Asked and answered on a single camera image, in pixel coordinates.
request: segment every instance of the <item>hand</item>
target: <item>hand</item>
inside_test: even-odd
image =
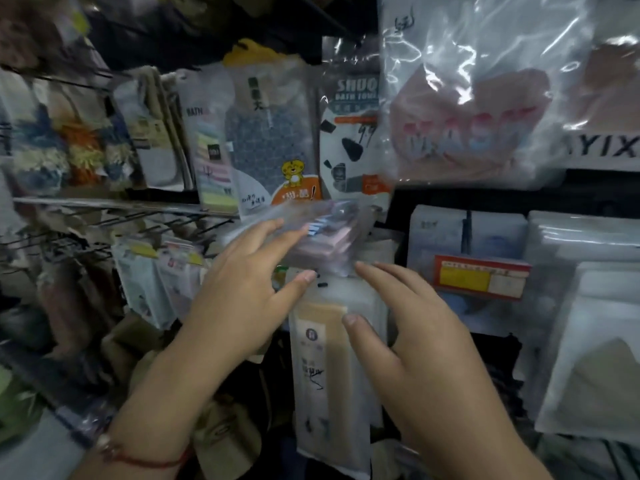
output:
[[[362,317],[344,323],[405,443],[446,477],[549,478],[517,436],[468,329],[436,291],[400,266],[357,263],[356,272],[396,318],[393,351]]]
[[[176,337],[204,367],[210,363],[231,373],[264,345],[316,279],[315,271],[307,270],[274,292],[273,271],[308,232],[307,227],[285,232],[263,245],[282,224],[281,219],[256,224],[213,261]]]

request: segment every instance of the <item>fingernail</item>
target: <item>fingernail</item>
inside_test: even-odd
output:
[[[356,323],[358,320],[360,320],[360,315],[345,315],[342,317],[342,323],[344,323],[345,326],[351,326],[354,323]]]
[[[302,273],[298,273],[295,279],[311,283],[317,277],[317,273],[313,269],[308,269]]]

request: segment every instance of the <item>hanging merchandise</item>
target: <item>hanging merchandise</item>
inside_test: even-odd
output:
[[[233,82],[218,63],[200,71],[179,71],[176,86],[200,204],[205,209],[235,213],[233,170],[223,127],[225,108],[233,103]]]
[[[222,236],[220,243],[228,245],[248,227],[270,219],[284,220],[274,237],[288,230],[309,225],[303,238],[283,259],[286,266],[318,269],[339,276],[353,273],[353,256],[364,242],[375,222],[370,207],[356,200],[287,201],[255,215],[251,220]]]
[[[171,327],[175,314],[157,260],[134,254],[126,241],[114,245],[112,254],[128,306],[159,330]]]
[[[202,284],[202,250],[192,242],[163,235],[158,251],[158,270],[173,313],[184,320]]]
[[[634,219],[529,214],[524,259],[532,269],[522,300],[513,310],[524,331],[519,336],[524,348],[516,370],[526,379],[522,391],[526,409],[537,410],[528,400],[531,378],[539,370],[534,351],[547,343],[576,266],[584,261],[638,263],[639,249],[640,225]]]
[[[225,114],[241,218],[286,200],[322,199],[307,67],[297,56],[256,44],[250,48],[247,54],[237,49],[225,57],[234,98],[224,106],[213,103],[215,114]],[[242,65],[243,57],[251,58],[254,52],[258,59],[268,55],[271,62]]]
[[[68,145],[70,185],[98,185],[106,175],[106,156],[98,130],[108,124],[104,104],[93,89],[37,81],[54,128]]]
[[[133,186],[138,158],[122,116],[115,112],[109,121],[98,133],[106,156],[104,173],[110,190],[121,191]]]
[[[596,46],[565,124],[567,168],[640,171],[640,15],[638,0],[601,0]]]
[[[590,0],[381,0],[381,131],[408,185],[530,189],[556,175]]]
[[[533,380],[537,431],[640,446],[638,283],[638,264],[578,266]]]
[[[290,269],[287,281],[296,273]],[[352,282],[351,290],[364,286]],[[334,284],[309,287],[289,315],[298,452],[356,480],[369,480],[371,397],[342,317],[371,317],[374,302]]]
[[[520,331],[511,300],[523,296],[531,272],[522,260],[527,220],[418,205],[412,213],[407,267],[420,273],[475,333]]]
[[[320,94],[320,172],[332,199],[358,198],[386,212],[391,189],[384,184],[378,129],[378,38],[362,46],[341,38],[323,39]]]
[[[172,137],[175,127],[166,119],[170,115],[161,103],[164,92],[159,92],[157,70],[142,67],[131,73],[134,78],[116,87],[113,96],[127,123],[147,185],[182,192],[190,186],[191,176],[177,135]]]
[[[67,146],[52,128],[47,108],[39,104],[18,74],[0,70],[0,102],[9,131],[9,170],[23,192],[55,195],[69,176]]]

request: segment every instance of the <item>right hand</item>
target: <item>right hand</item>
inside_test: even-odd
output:
[[[502,455],[522,453],[514,445],[530,455],[467,327],[436,291],[401,266],[357,263],[356,272],[396,319],[399,334],[393,350],[362,317],[347,315],[344,324],[403,441],[421,453],[434,473],[448,477],[478,478],[478,469],[484,469],[487,477],[501,478],[506,473],[504,465],[498,466]]]

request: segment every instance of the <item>yellow price label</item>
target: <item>yellow price label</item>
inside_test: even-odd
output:
[[[449,266],[442,266],[440,269],[440,284],[443,286],[486,292],[489,290],[489,282],[491,282],[491,273],[488,271]]]

